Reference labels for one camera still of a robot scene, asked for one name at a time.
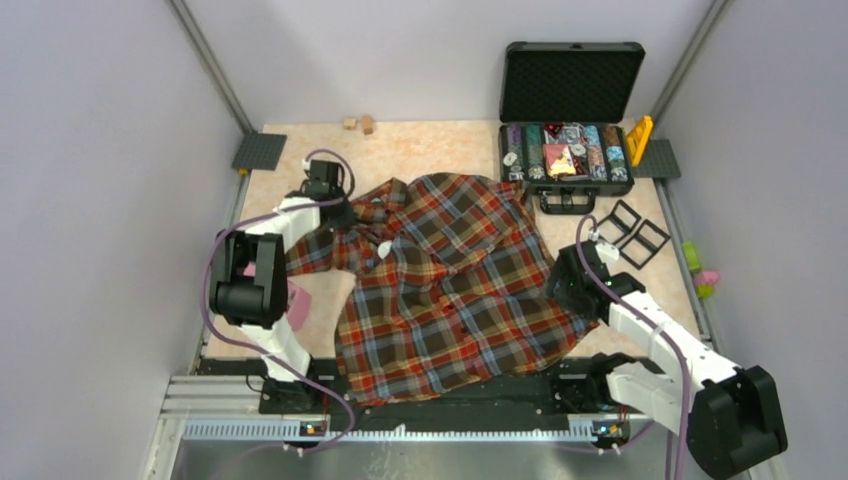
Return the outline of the plaid flannel shirt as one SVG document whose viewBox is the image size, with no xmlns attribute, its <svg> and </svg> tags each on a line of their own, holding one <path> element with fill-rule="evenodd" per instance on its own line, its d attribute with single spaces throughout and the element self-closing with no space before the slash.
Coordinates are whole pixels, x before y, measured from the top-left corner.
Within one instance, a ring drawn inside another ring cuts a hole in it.
<svg viewBox="0 0 848 480">
<path fill-rule="evenodd" d="M 357 222 L 307 234 L 290 275 L 351 273 L 335 352 L 351 400 L 421 401 L 544 370 L 596 322 L 546 295 L 553 258 L 522 183 L 435 173 L 355 199 Z M 384 259 L 377 246 L 390 241 Z"/>
</svg>

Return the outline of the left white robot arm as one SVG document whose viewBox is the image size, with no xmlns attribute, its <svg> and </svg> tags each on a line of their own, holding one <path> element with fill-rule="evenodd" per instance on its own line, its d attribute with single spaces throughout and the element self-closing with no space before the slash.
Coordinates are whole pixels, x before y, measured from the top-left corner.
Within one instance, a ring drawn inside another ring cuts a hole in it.
<svg viewBox="0 0 848 480">
<path fill-rule="evenodd" d="M 312 357 L 295 337 L 312 299 L 289 282 L 286 254 L 309 233 L 355 221 L 355 177 L 348 162 L 320 149 L 303 165 L 300 187 L 270 213 L 219 234 L 204 289 L 211 312 L 257 348 L 267 369 L 264 389 L 282 391 L 283 401 L 302 414 L 317 407 L 321 388 L 306 377 Z"/>
</svg>

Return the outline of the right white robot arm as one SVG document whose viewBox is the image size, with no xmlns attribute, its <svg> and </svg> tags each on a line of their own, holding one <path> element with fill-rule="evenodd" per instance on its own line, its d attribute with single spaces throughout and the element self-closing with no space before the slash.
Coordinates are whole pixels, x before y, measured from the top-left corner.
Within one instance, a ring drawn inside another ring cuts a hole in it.
<svg viewBox="0 0 848 480">
<path fill-rule="evenodd" d="M 658 367 L 626 354 L 598 354 L 586 385 L 600 412 L 632 407 L 684 440 L 712 479 L 729 479 L 788 448 L 773 376 L 744 368 L 675 321 L 632 275 L 612 275 L 617 248 L 603 239 L 561 249 L 546 284 L 561 306 L 627 336 Z"/>
</svg>

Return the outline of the black brooch display tray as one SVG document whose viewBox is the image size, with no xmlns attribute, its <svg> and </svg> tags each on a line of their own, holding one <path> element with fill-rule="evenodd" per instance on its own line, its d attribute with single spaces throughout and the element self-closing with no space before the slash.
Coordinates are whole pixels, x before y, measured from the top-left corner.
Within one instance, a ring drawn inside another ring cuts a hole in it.
<svg viewBox="0 0 848 480">
<path fill-rule="evenodd" d="M 614 204 L 597 227 L 600 236 L 616 246 L 621 257 L 637 271 L 644 269 L 671 241 L 669 233 L 623 200 Z"/>
</svg>

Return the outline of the pink metronome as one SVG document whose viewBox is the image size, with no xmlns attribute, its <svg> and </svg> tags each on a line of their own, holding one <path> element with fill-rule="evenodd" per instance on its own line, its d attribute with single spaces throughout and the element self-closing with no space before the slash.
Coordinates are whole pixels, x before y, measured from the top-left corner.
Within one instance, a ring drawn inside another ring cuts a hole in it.
<svg viewBox="0 0 848 480">
<path fill-rule="evenodd" d="M 312 296 L 303 287 L 289 281 L 287 283 L 286 321 L 293 332 L 301 330 L 308 319 Z"/>
</svg>

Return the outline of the wooden block right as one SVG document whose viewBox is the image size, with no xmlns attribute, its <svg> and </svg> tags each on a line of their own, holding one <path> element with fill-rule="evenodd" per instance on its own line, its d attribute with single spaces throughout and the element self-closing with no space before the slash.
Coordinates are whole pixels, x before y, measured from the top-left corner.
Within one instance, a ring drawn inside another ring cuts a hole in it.
<svg viewBox="0 0 848 480">
<path fill-rule="evenodd" d="M 361 117 L 361 127 L 364 135 L 372 135 L 375 132 L 375 121 L 371 115 Z"/>
</svg>

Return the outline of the left grey baseplate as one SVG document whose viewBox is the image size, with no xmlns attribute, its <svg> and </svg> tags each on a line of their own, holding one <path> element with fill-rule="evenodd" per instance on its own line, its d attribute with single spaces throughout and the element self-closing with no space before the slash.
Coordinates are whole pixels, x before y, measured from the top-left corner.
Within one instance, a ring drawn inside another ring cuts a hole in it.
<svg viewBox="0 0 848 480">
<path fill-rule="evenodd" d="M 249 132 L 243 137 L 231 167 L 234 170 L 274 171 L 287 139 L 285 134 Z"/>
</svg>

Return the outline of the grey baseplate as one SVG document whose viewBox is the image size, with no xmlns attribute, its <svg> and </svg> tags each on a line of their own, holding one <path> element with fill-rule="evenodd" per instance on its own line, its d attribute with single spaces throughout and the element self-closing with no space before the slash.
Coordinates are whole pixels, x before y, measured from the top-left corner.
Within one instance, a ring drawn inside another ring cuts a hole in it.
<svg viewBox="0 0 848 480">
<path fill-rule="evenodd" d="M 249 132 L 243 137 L 231 167 L 234 170 L 274 171 L 287 139 L 285 134 Z"/>
<path fill-rule="evenodd" d="M 634 178 L 677 179 L 682 173 L 671 142 L 653 139 L 646 146 L 640 163 L 631 168 Z"/>
</svg>

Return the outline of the green pink toy pieces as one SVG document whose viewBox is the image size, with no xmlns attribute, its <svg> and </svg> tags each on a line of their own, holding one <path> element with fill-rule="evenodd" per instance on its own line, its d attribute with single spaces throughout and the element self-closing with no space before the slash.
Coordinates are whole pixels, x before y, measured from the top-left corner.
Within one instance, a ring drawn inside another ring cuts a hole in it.
<svg viewBox="0 0 848 480">
<path fill-rule="evenodd" d="M 691 241 L 684 241 L 681 248 L 686 260 L 687 268 L 692 276 L 693 286 L 699 299 L 706 299 L 715 293 L 716 285 L 721 280 L 721 275 L 715 270 L 705 269 L 700 261 L 696 246 Z"/>
</svg>

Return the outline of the right grey baseplate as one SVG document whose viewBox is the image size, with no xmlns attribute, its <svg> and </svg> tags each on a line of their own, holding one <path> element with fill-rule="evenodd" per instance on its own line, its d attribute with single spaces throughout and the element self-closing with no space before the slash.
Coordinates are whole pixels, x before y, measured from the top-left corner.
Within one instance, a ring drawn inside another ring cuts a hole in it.
<svg viewBox="0 0 848 480">
<path fill-rule="evenodd" d="M 671 142 L 653 139 L 646 146 L 640 163 L 631 168 L 634 178 L 677 179 L 682 173 Z"/>
</svg>

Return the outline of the black poker chip case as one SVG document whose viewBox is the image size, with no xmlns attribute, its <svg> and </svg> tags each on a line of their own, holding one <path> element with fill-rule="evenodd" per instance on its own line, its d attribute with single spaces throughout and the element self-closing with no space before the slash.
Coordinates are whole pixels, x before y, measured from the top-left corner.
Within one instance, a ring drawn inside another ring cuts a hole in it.
<svg viewBox="0 0 848 480">
<path fill-rule="evenodd" d="M 644 47 L 515 41 L 505 49 L 499 173 L 526 185 L 549 215 L 585 215 L 635 180 L 624 118 Z"/>
</svg>

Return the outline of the yellow plastic toy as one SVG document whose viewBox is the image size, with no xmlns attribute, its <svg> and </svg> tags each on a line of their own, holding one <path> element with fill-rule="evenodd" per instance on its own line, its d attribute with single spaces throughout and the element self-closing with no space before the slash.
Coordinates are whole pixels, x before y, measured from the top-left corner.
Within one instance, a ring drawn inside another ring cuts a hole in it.
<svg viewBox="0 0 848 480">
<path fill-rule="evenodd" d="M 650 141 L 653 126 L 654 123 L 652 117 L 645 115 L 636 122 L 633 128 L 627 133 L 626 147 L 632 168 L 636 168 L 640 165 Z"/>
</svg>

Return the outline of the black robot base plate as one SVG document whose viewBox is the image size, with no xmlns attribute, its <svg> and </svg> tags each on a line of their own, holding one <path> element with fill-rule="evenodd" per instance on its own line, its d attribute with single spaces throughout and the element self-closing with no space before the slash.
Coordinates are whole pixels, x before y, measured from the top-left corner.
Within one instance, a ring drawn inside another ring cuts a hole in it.
<svg viewBox="0 0 848 480">
<path fill-rule="evenodd" d="M 351 399 L 339 403 L 300 383 L 285 386 L 268 376 L 260 359 L 203 359 L 196 372 L 258 381 L 253 390 L 260 396 L 261 414 L 315 414 L 353 433 L 398 427 L 421 433 L 506 433 L 567 430 L 583 418 L 605 424 L 629 419 L 635 409 L 605 398 L 599 380 L 589 374 L 593 366 L 588 358 L 566 359 L 540 373 L 500 375 L 435 399 L 378 406 L 356 405 Z"/>
</svg>

